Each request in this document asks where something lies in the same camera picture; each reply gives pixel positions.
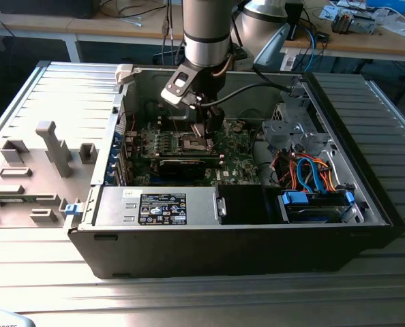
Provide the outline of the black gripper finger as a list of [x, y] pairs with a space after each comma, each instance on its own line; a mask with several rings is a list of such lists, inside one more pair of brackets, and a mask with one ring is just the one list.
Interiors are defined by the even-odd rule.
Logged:
[[207, 119], [205, 120], [205, 139], [212, 139], [217, 131], [222, 127], [225, 113], [217, 106], [211, 106], [207, 110]]

